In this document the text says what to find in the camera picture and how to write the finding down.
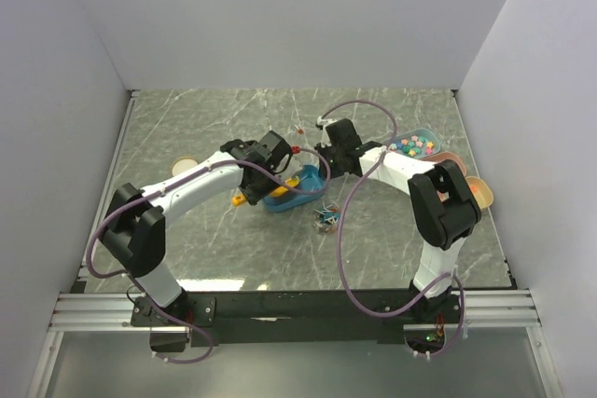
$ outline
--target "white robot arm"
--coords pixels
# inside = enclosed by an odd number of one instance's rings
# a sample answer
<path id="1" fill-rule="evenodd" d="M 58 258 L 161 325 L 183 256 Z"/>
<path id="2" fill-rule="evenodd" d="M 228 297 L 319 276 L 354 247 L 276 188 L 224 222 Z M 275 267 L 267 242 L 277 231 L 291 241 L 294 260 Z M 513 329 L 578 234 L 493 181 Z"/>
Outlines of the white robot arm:
<path id="1" fill-rule="evenodd" d="M 163 261 L 166 227 L 210 197 L 234 188 L 240 188 L 250 204 L 257 204 L 278 184 L 242 164 L 250 162 L 275 174 L 292 155 L 286 140 L 269 131 L 259 142 L 230 141 L 197 167 L 167 181 L 141 189 L 123 185 L 115 192 L 108 215 L 140 198 L 151 199 L 118 215 L 100 241 L 158 306 L 182 315 L 184 311 L 175 308 L 184 303 L 186 292 Z"/>
<path id="2" fill-rule="evenodd" d="M 329 143 L 315 148 L 330 163 L 332 178 L 346 172 L 362 176 L 386 151 L 381 144 L 363 144 L 349 119 L 318 124 L 325 129 Z M 424 239 L 412 286 L 422 291 L 440 275 L 453 273 L 460 249 L 481 218 L 479 205 L 457 165 L 449 160 L 435 164 L 389 152 L 368 179 L 410 196 L 417 227 Z M 448 198 L 442 201 L 438 192 L 448 193 Z M 451 278 L 446 278 L 428 290 L 425 297 L 433 299 L 450 289 Z"/>

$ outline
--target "metal frame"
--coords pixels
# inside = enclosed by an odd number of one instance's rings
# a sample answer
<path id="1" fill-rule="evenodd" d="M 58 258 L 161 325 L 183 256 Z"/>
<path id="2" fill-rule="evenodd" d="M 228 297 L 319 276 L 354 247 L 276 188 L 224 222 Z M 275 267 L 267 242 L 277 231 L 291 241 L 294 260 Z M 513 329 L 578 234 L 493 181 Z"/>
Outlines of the metal frame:
<path id="1" fill-rule="evenodd" d="M 131 294 L 135 299 L 139 295 Z M 52 315 L 49 332 L 148 332 L 150 327 L 132 327 L 133 305 L 125 294 L 61 294 Z M 539 327 L 531 293 L 527 290 L 466 292 L 465 323 L 469 328 Z M 430 324 L 407 324 L 405 330 L 431 329 Z M 159 330 L 184 332 L 185 327 Z"/>
<path id="2" fill-rule="evenodd" d="M 549 353 L 548 343 L 543 335 L 543 328 L 527 328 L 526 332 L 529 335 L 531 349 L 546 396 L 548 398 L 563 398 L 562 384 L 560 384 L 556 366 L 551 358 L 551 353 Z"/>
<path id="3" fill-rule="evenodd" d="M 99 224 L 105 213 L 107 196 L 120 159 L 122 143 L 126 137 L 132 118 L 132 109 L 139 93 L 138 90 L 132 92 L 97 213 L 93 220 L 93 228 Z M 86 281 L 88 277 L 89 272 L 83 260 L 77 281 Z M 138 294 L 131 295 L 133 299 L 138 296 Z M 27 394 L 28 398 L 46 396 L 64 333 L 151 331 L 152 328 L 149 327 L 131 326 L 132 311 L 133 303 L 125 294 L 60 294 Z M 453 328 L 455 325 L 447 324 L 446 327 Z M 433 325 L 429 324 L 404 325 L 405 331 L 432 328 Z M 547 397 L 563 397 L 530 291 L 513 289 L 467 291 L 465 328 L 526 328 Z M 180 326 L 160 327 L 160 332 L 182 333 L 185 331 L 186 328 Z"/>

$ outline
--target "blue bowl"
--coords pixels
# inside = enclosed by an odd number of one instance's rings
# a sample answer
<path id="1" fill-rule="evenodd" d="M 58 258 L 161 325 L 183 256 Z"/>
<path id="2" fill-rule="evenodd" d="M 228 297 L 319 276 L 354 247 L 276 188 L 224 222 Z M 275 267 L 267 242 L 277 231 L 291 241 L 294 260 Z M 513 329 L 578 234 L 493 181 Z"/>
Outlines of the blue bowl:
<path id="1" fill-rule="evenodd" d="M 434 154 L 437 154 L 439 152 L 439 150 L 441 148 L 441 143 L 440 143 L 438 137 L 432 131 L 426 130 L 425 128 L 419 128 L 418 130 L 410 130 L 409 132 L 405 132 L 403 134 L 397 135 L 396 138 L 393 141 L 388 142 L 388 144 L 396 144 L 397 149 L 395 151 L 400 154 L 404 154 L 401 151 L 402 145 L 401 145 L 400 141 L 402 139 L 406 139 L 406 140 L 410 141 L 410 139 L 413 135 L 416 135 L 419 138 L 423 137 L 425 139 L 425 142 L 433 142 L 433 148 L 432 148 L 432 152 L 430 154 L 425 154 L 424 148 L 422 148 L 421 154 L 417 154 L 412 158 L 428 158 L 429 156 L 433 156 Z"/>
<path id="2" fill-rule="evenodd" d="M 313 191 L 324 187 L 325 182 L 319 176 L 319 169 L 313 165 L 304 165 L 302 170 L 298 172 L 297 176 L 299 177 L 299 182 L 296 188 L 306 191 Z M 263 203 L 263 206 L 270 212 L 278 213 L 293 209 L 299 205 L 306 204 L 307 202 L 320 199 L 322 196 L 324 196 L 323 191 L 316 195 L 300 195 L 298 193 L 293 193 L 292 191 L 287 191 L 278 198 L 266 196 L 261 200 L 261 202 Z"/>

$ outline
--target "white enclosure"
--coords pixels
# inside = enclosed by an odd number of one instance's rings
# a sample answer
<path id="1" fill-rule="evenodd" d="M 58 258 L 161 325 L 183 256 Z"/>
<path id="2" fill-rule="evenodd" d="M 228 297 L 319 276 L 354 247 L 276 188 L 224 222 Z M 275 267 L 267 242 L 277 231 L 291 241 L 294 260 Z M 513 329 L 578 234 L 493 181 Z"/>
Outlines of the white enclosure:
<path id="1" fill-rule="evenodd" d="M 458 96 L 566 396 L 595 396 L 597 0 L 507 0 Z"/>
<path id="2" fill-rule="evenodd" d="M 126 91 L 76 0 L 0 0 L 0 395 L 21 397 L 81 262 Z"/>
<path id="3" fill-rule="evenodd" d="M 457 89 L 506 0 L 79 1 L 131 89 Z"/>
<path id="4" fill-rule="evenodd" d="M 0 7 L 0 395 L 25 394 L 76 276 L 125 89 L 346 86 L 460 89 L 506 255 L 534 295 L 566 396 L 597 395 L 597 0 Z"/>

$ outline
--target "marble tabletop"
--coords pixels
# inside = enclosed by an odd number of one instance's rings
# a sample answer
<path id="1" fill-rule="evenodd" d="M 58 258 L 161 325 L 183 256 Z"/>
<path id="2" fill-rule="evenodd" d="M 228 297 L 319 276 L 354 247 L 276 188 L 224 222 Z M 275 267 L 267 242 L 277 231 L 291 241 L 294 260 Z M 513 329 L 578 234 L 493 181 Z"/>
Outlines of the marble tabletop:
<path id="1" fill-rule="evenodd" d="M 447 89 L 142 90 L 133 99 L 112 189 L 127 182 L 155 184 L 171 177 L 177 158 L 202 161 L 228 140 L 259 140 L 268 130 L 291 144 L 314 147 L 322 137 L 315 127 L 317 116 L 355 98 L 388 107 L 400 132 L 432 130 L 442 150 L 456 153 L 468 174 L 477 174 L 458 107 Z M 333 117 L 350 118 L 363 141 L 382 142 L 390 135 L 389 119 L 367 105 L 345 106 Z M 315 162 L 309 155 L 299 157 Z M 355 182 L 355 176 L 335 179 L 326 198 L 342 204 Z M 237 193 L 213 197 L 170 225 L 166 261 L 188 290 L 340 288 L 335 236 L 317 232 L 311 204 L 284 213 L 270 213 L 261 204 L 234 208 L 230 199 Z M 354 288 L 409 285 L 423 239 L 407 195 L 376 181 L 364 183 L 347 212 L 344 232 L 344 266 Z M 101 271 L 118 267 L 103 246 L 94 259 Z M 487 211 L 460 253 L 458 274 L 469 288 L 511 285 Z M 123 292 L 129 285 L 120 277 L 90 278 L 86 292 Z"/>

